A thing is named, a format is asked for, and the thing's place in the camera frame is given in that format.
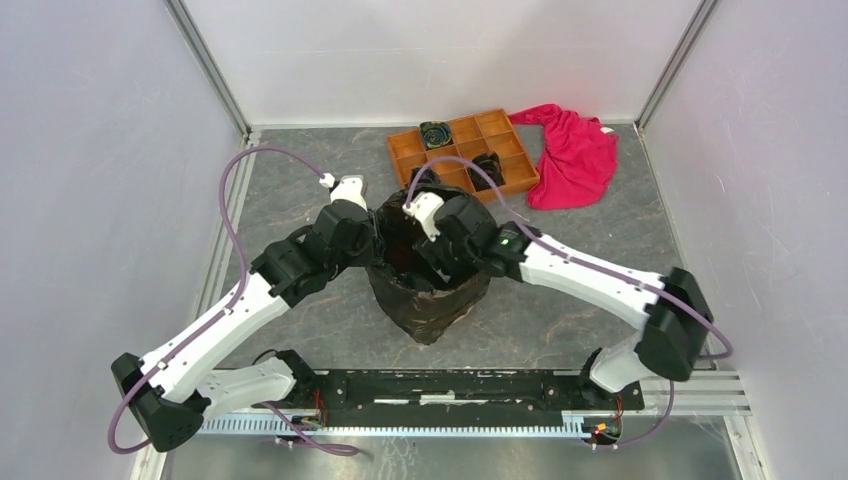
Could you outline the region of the black trash bag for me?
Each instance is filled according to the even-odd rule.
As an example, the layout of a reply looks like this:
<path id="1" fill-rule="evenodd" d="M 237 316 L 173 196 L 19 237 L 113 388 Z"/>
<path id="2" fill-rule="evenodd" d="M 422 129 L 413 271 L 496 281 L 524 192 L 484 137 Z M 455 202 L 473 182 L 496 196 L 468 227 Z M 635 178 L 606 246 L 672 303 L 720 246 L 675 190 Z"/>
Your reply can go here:
<path id="1" fill-rule="evenodd" d="M 487 294 L 491 278 L 475 267 L 442 275 L 416 249 L 428 241 L 422 227 L 402 211 L 405 189 L 374 212 L 375 257 L 366 268 L 383 312 L 415 342 L 430 345 Z"/>

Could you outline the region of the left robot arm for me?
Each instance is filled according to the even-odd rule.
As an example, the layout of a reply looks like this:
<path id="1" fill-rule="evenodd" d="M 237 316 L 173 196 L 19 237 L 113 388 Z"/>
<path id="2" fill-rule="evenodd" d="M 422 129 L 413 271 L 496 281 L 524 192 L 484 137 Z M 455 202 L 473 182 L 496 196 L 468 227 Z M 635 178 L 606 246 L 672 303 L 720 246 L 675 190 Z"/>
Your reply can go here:
<path id="1" fill-rule="evenodd" d="M 336 199 L 315 222 L 269 244 L 241 265 L 238 283 L 176 337 L 138 356 L 123 353 L 110 370 L 122 397 L 107 430 L 110 449 L 118 422 L 131 411 L 146 438 L 142 447 L 176 449 L 219 414 L 266 400 L 306 405 L 313 379 L 280 359 L 217 377 L 214 368 L 260 327 L 320 292 L 350 267 L 364 267 L 374 254 L 371 215 L 362 200 Z"/>

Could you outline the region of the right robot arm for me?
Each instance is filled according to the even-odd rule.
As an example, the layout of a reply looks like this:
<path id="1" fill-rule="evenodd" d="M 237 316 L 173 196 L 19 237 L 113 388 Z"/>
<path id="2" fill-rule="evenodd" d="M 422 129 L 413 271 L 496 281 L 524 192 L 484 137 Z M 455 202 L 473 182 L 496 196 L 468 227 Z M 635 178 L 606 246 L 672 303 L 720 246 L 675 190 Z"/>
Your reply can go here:
<path id="1" fill-rule="evenodd" d="M 402 211 L 424 235 L 415 251 L 437 273 L 483 273 L 547 287 L 600 307 L 634 329 L 584 364 L 577 392 L 585 405 L 602 408 L 626 386 L 651 376 L 690 379 L 712 322 L 689 272 L 661 275 L 585 255 L 532 227 L 499 225 L 467 197 L 422 192 Z"/>

